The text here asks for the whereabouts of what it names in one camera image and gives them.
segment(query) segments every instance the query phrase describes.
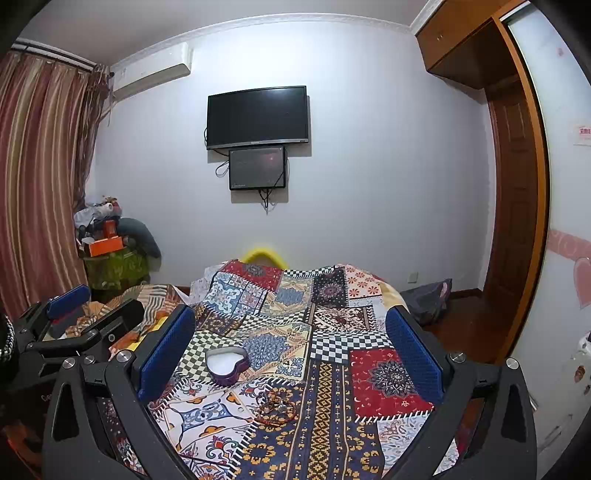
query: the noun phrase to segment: wall-mounted tv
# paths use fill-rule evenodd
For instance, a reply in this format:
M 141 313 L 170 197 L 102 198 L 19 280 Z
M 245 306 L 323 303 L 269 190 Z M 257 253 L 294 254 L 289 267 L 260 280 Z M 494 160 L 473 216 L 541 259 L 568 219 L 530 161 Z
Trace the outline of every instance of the wall-mounted tv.
M 209 96 L 207 149 L 305 143 L 306 87 L 275 87 Z

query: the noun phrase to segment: green cloth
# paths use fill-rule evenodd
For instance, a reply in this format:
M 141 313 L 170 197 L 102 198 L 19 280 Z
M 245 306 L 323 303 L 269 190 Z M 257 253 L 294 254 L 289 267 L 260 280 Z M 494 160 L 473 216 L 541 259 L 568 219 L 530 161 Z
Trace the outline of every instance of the green cloth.
M 135 285 L 149 273 L 146 257 L 127 247 L 85 258 L 84 264 L 88 286 L 95 290 L 120 290 L 124 286 Z

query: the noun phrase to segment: air conditioner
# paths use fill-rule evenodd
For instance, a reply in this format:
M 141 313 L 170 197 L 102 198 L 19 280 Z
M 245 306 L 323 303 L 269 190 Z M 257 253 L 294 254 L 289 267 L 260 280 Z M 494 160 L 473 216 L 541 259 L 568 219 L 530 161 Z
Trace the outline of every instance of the air conditioner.
M 122 100 L 161 83 L 191 73 L 192 50 L 187 43 L 165 48 L 115 72 L 113 96 Z

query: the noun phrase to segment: gray bag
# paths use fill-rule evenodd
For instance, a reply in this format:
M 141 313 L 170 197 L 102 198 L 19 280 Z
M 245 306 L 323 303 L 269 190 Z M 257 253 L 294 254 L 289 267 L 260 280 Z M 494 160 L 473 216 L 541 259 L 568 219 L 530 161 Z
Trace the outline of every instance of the gray bag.
M 429 325 L 435 323 L 447 309 L 446 301 L 452 292 L 452 279 L 430 283 L 421 287 L 400 292 L 408 306 L 408 311 L 419 323 Z

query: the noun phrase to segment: heart-shaped dish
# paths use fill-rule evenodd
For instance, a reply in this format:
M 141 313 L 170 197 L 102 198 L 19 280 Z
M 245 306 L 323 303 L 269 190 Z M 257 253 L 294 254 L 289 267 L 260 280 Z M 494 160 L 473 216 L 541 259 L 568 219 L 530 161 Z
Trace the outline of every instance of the heart-shaped dish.
M 244 348 L 224 346 L 205 352 L 205 365 L 217 385 L 229 387 L 238 381 L 240 374 L 251 366 L 251 362 Z

